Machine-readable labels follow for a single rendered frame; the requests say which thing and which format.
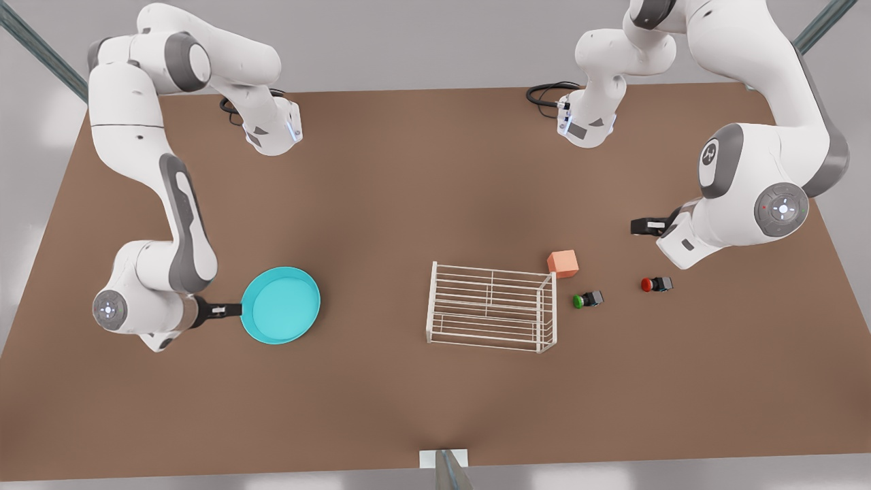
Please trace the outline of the teal round plate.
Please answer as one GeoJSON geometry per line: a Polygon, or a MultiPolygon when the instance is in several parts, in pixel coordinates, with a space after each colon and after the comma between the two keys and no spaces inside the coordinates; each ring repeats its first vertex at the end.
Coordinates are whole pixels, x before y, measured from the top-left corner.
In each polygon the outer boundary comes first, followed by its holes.
{"type": "Polygon", "coordinates": [[[313,277],[295,267],[275,267],[255,277],[242,295],[242,325],[264,344],[301,337],[317,319],[321,294],[313,277]]]}

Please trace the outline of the orange cube block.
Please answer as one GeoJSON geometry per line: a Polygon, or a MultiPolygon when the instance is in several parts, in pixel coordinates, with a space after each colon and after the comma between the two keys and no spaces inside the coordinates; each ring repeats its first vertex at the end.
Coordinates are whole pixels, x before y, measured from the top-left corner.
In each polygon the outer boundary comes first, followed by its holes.
{"type": "Polygon", "coordinates": [[[551,253],[547,258],[548,272],[557,278],[575,276],[579,271],[578,258],[573,249],[560,250],[551,253]]]}

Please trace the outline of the silver frame post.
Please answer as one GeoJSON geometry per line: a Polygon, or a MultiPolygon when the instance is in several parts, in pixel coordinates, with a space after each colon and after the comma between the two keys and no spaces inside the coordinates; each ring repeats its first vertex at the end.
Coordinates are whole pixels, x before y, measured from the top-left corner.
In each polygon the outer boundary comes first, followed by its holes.
{"type": "Polygon", "coordinates": [[[793,40],[795,49],[805,56],[856,3],[858,0],[829,0],[821,12],[793,40]]]}
{"type": "Polygon", "coordinates": [[[418,456],[420,468],[435,469],[438,490],[474,490],[465,471],[469,467],[467,449],[422,450],[418,456]]]}
{"type": "Polygon", "coordinates": [[[49,69],[57,80],[65,84],[75,96],[84,103],[88,103],[87,81],[28,22],[24,21],[12,6],[6,3],[6,0],[0,0],[0,26],[21,46],[24,46],[46,69],[49,69]]]}

